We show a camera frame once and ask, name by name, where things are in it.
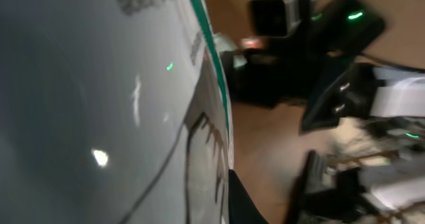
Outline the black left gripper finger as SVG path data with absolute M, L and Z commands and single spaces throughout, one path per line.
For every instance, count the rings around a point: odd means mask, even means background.
M 233 169 L 228 171 L 230 224 L 268 224 Z

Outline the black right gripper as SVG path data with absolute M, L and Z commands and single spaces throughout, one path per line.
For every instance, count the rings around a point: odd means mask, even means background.
M 288 37 L 254 33 L 237 51 L 221 54 L 230 95 L 273 108 L 305 102 L 300 130 L 338 126 L 370 116 L 379 82 L 371 64 L 356 58 L 385 30 L 384 18 L 361 0 L 299 0 L 301 23 Z

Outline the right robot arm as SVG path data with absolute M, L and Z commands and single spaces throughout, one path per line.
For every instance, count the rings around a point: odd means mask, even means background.
M 384 18 L 362 0 L 316 1 L 248 1 L 254 35 L 221 55 L 231 97 L 265 108 L 304 101 L 300 133 L 345 117 L 423 117 L 424 70 L 365 54 Z

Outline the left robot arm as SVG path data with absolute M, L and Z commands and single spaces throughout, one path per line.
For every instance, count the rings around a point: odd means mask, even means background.
M 424 206 L 424 156 L 329 175 L 326 159 L 306 156 L 284 223 L 390 223 Z

